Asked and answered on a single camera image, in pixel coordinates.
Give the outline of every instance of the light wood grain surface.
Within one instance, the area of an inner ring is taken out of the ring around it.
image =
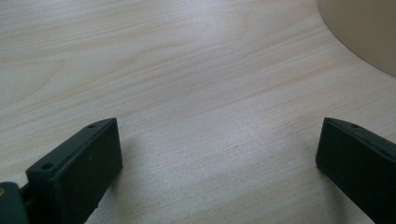
[[[324,117],[396,142],[396,78],[315,0],[2,1],[0,181],[116,117],[87,223],[373,223],[315,165]]]

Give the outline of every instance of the beige object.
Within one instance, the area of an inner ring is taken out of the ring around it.
[[[396,142],[396,78],[316,0],[0,1],[0,181],[117,117],[87,224],[372,224],[315,165],[324,117]]]
[[[352,52],[396,76],[395,0],[318,0],[323,20]]]

